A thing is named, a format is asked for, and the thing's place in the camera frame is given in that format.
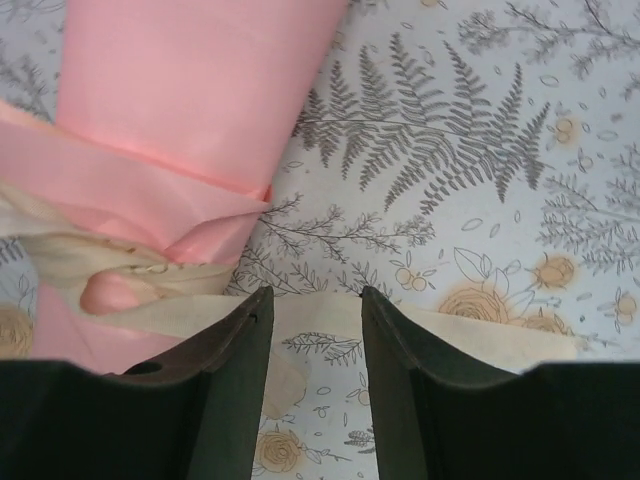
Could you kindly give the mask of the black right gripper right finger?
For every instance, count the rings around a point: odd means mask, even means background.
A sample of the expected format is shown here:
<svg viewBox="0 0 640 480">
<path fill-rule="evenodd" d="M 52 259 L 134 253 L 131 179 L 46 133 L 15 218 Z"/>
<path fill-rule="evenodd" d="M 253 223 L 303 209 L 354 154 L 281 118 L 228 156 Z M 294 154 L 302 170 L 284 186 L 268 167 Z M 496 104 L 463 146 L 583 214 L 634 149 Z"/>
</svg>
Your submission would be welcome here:
<svg viewBox="0 0 640 480">
<path fill-rule="evenodd" d="M 361 295 L 383 479 L 635 479 L 639 366 L 491 366 L 418 326 L 378 290 Z"/>
</svg>

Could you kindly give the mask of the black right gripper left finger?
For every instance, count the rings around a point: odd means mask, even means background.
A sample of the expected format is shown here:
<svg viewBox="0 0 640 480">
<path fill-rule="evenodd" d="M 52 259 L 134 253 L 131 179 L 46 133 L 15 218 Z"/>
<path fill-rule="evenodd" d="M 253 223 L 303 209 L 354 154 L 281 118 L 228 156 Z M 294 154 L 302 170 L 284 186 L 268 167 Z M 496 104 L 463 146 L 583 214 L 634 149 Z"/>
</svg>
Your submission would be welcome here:
<svg viewBox="0 0 640 480">
<path fill-rule="evenodd" d="M 263 404 L 274 294 L 120 375 L 66 361 L 1 365 L 5 479 L 247 479 Z"/>
</svg>

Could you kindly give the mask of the cream ribbon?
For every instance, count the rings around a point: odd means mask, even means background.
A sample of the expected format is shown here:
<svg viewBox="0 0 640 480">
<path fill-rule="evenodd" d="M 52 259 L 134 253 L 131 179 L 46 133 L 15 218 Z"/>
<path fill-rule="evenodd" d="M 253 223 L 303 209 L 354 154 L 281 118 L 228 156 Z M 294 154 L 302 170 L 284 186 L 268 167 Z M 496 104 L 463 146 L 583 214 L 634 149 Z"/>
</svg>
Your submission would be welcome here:
<svg viewBox="0 0 640 480">
<path fill-rule="evenodd" d="M 98 274 L 122 278 L 137 302 L 120 313 L 81 313 L 90 326 L 111 326 L 174 339 L 187 339 L 215 323 L 240 305 L 242 296 L 222 293 L 234 267 L 157 263 L 146 250 L 125 247 L 72 227 L 59 212 L 18 189 L 1 182 L 1 237 L 20 237 L 40 281 L 48 281 L 63 296 L 63 306 L 78 307 L 90 281 Z M 362 302 L 355 296 L 312 293 L 275 300 L 275 341 L 301 333 L 323 333 L 363 341 Z M 34 345 L 35 320 L 27 320 L 26 307 L 1 302 L 1 359 L 26 358 Z M 429 312 L 412 306 L 401 313 L 423 329 L 448 341 L 473 358 L 510 372 L 522 372 L 544 361 L 575 360 L 575 338 L 517 326 L 499 326 L 464 317 Z M 301 399 L 308 374 L 284 359 L 267 375 L 264 409 L 278 418 Z"/>
</svg>

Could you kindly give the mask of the pink wrapping paper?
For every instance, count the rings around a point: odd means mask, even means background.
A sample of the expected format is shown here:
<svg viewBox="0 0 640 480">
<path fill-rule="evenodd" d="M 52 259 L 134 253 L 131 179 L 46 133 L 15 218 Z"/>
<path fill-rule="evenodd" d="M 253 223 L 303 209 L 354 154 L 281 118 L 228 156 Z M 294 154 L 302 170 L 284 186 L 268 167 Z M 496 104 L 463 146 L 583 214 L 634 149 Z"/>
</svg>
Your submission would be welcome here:
<svg viewBox="0 0 640 480">
<path fill-rule="evenodd" d="M 236 267 L 343 1 L 71 1 L 52 124 L 1 108 L 1 182 L 157 263 Z M 90 326 L 136 305 L 98 274 L 78 307 L 38 276 L 27 357 L 120 373 L 180 339 Z"/>
</svg>

